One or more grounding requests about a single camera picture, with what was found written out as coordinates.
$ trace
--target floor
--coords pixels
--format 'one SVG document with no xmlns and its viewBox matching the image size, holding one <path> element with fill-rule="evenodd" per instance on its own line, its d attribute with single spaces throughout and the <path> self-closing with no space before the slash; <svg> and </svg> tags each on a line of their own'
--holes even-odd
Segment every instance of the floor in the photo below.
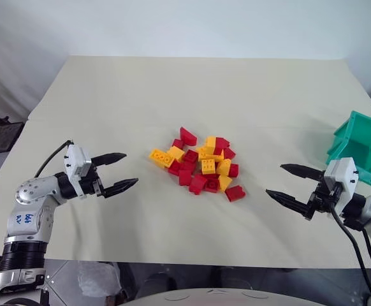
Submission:
<svg viewBox="0 0 371 306">
<path fill-rule="evenodd" d="M 135 297 L 151 275 L 165 273 L 185 288 L 242 288 L 269 291 L 318 302 L 328 306 L 364 306 L 368 290 L 358 269 L 278 269 L 230 266 L 163 265 L 118 263 L 122 287 Z M 51 306 L 103 306 L 105 298 L 84 296 L 78 283 L 78 262 L 46 260 L 43 288 L 50 293 Z"/>
</svg>

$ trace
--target pile of lego bricks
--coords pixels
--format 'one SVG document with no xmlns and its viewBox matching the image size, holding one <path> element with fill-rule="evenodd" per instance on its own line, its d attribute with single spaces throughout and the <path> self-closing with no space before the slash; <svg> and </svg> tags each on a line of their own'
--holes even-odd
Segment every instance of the pile of lego bricks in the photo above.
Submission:
<svg viewBox="0 0 371 306">
<path fill-rule="evenodd" d="M 231 150 L 230 142 L 209 136 L 202 147 L 185 151 L 185 146 L 196 145 L 197 137 L 182 127 L 180 139 L 174 139 L 167 152 L 154 149 L 149 157 L 160 168 L 178 176 L 180 186 L 188 186 L 196 195 L 202 191 L 217 193 L 220 190 L 230 202 L 242 199 L 245 192 L 240 185 L 229 187 L 239 174 L 239 165 L 231 162 L 236 154 Z"/>
</svg>

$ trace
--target white tablecloth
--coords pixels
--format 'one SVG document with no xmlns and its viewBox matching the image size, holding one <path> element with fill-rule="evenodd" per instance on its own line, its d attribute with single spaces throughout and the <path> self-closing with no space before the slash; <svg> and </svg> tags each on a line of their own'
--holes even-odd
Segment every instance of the white tablecloth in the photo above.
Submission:
<svg viewBox="0 0 371 306">
<path fill-rule="evenodd" d="M 308 222 L 265 193 L 307 202 L 316 182 L 279 165 L 325 169 L 333 132 L 351 110 L 371 116 L 371 100 L 343 61 L 70 57 L 0 170 L 0 253 L 15 189 L 72 138 L 92 156 L 127 153 L 99 167 L 105 187 L 140 180 L 107 200 L 89 196 L 57 208 L 48 258 L 356 268 L 333 219 L 316 213 Z M 195 196 L 149 161 L 180 126 L 200 143 L 209 135 L 231 142 L 243 200 Z M 42 175 L 62 171 L 62 155 Z M 369 195 L 371 187 L 360 182 L 356 191 Z"/>
</svg>

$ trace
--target teal container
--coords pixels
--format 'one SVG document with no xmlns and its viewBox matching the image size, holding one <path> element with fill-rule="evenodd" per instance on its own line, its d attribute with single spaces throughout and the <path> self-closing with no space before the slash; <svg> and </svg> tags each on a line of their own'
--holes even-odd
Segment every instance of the teal container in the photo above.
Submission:
<svg viewBox="0 0 371 306">
<path fill-rule="evenodd" d="M 332 159 L 352 157 L 359 180 L 371 185 L 371 118 L 352 111 L 349 120 L 334 132 L 334 136 L 326 164 Z"/>
</svg>

